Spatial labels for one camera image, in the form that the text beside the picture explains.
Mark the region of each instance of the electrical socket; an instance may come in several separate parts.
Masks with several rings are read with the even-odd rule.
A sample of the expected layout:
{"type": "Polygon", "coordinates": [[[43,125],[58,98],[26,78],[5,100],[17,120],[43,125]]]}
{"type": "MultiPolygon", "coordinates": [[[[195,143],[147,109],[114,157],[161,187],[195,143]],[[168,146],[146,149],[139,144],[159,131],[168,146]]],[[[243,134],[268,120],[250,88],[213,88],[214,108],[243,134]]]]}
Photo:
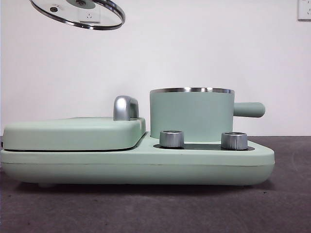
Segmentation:
{"type": "Polygon", "coordinates": [[[298,0],[298,20],[311,21],[311,0],[298,0]]]}
{"type": "Polygon", "coordinates": [[[94,9],[79,8],[78,17],[81,23],[100,23],[101,10],[97,7],[94,9]]]}

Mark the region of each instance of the gray countertop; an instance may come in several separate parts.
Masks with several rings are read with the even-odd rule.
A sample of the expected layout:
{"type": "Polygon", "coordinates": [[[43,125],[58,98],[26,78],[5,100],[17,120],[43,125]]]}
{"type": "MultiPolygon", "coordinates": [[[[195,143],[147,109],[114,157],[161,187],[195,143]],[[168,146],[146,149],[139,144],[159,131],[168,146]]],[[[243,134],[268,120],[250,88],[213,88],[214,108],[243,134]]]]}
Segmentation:
{"type": "Polygon", "coordinates": [[[311,137],[250,137],[276,153],[254,186],[59,185],[0,173],[3,233],[311,232],[311,137]]]}

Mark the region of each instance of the mint green pot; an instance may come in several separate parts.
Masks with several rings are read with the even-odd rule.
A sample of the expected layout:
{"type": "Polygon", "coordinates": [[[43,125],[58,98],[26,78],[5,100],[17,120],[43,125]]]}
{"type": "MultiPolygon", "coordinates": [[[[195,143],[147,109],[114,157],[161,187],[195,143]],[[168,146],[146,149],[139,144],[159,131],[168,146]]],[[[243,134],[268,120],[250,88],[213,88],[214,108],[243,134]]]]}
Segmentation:
{"type": "Polygon", "coordinates": [[[261,117],[261,103],[234,103],[234,91],[222,88],[166,88],[150,92],[151,137],[163,130],[183,131],[187,142],[220,141],[233,129],[233,116],[261,117]]]}

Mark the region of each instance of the glass lid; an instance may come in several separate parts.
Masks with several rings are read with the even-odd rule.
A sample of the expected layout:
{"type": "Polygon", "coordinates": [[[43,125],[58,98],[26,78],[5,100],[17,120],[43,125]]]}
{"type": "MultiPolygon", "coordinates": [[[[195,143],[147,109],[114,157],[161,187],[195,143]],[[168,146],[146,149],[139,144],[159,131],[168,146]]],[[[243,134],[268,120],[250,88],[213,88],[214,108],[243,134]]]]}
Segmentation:
{"type": "Polygon", "coordinates": [[[42,14],[72,26],[113,30],[125,22],[124,11],[109,0],[30,0],[42,14]]]}

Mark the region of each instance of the lid handle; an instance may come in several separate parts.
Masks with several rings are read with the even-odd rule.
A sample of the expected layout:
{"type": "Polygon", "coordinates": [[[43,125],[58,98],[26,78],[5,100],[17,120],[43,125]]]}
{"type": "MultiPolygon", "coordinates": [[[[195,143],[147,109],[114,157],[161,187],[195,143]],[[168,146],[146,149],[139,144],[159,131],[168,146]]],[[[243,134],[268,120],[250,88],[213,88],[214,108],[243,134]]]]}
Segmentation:
{"type": "Polygon", "coordinates": [[[113,107],[113,120],[130,120],[138,118],[138,101],[130,96],[118,96],[113,107]]]}

